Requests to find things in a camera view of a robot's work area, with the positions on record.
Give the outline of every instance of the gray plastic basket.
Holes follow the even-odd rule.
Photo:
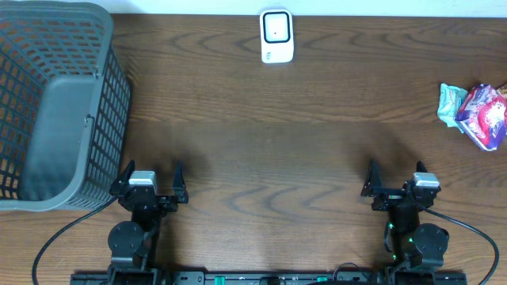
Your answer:
[[[91,210],[118,174],[130,90],[100,6],[0,2],[0,210]]]

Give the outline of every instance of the purple packaging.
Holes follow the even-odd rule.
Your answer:
[[[506,105],[497,90],[481,84],[468,93],[456,122],[481,150],[496,150],[507,130]]]

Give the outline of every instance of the wooden table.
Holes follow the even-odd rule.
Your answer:
[[[386,213],[360,197],[368,160],[401,186],[423,160],[442,183],[434,210],[507,250],[507,147],[481,152],[436,116],[440,83],[507,81],[507,21],[295,17],[295,57],[265,65],[257,17],[116,15],[114,45],[134,95],[124,162],[170,190],[185,163],[190,204],[164,220],[170,268],[332,270],[374,266]],[[30,282],[33,259],[83,212],[0,212],[0,284]],[[109,265],[107,237],[130,214],[114,204],[60,237],[42,284]],[[445,269],[476,284],[493,261],[477,234],[451,235]],[[489,284],[507,283],[505,256]]]

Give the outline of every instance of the green connector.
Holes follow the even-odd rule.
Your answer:
[[[215,285],[225,285],[225,277],[215,277]]]

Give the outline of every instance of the candy bag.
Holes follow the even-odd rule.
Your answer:
[[[481,84],[469,92],[456,122],[481,150],[496,150],[507,130],[506,106],[497,90]]]
[[[445,83],[440,85],[440,103],[436,114],[443,120],[447,127],[457,127],[463,133],[461,127],[455,121],[456,113],[467,96],[467,91]]]

